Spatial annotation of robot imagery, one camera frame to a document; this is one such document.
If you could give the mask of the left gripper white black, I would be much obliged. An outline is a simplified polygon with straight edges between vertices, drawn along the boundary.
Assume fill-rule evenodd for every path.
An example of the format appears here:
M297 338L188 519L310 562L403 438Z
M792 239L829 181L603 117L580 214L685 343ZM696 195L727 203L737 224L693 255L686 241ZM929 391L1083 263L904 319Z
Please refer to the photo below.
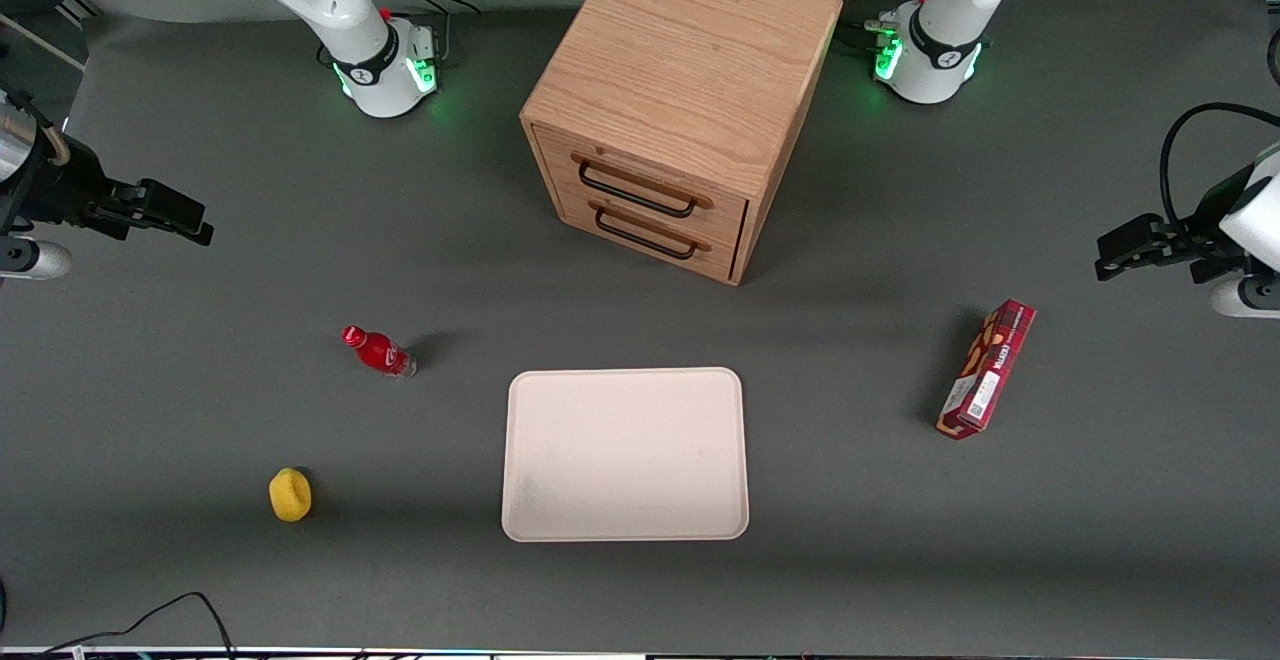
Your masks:
M1210 304L1233 318L1279 318L1279 189L1274 168L1243 168L1204 194L1196 214L1172 223L1194 256L1193 280L1213 281ZM1161 267L1164 217L1133 217L1100 237L1097 280Z

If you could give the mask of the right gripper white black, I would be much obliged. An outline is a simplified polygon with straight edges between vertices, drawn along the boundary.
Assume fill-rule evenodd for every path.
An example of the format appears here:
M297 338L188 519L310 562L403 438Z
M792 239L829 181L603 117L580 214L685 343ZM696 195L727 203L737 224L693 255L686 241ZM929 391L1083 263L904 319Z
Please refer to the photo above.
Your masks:
M37 223L70 224L127 239L136 226L132 201L138 189L140 226L211 246L214 226L204 219L204 203L151 178L138 182L138 189L110 180L87 146L72 139L69 148L68 162L58 165L51 142L37 139L23 162L3 169L4 280L55 280L70 271L70 249L27 235Z

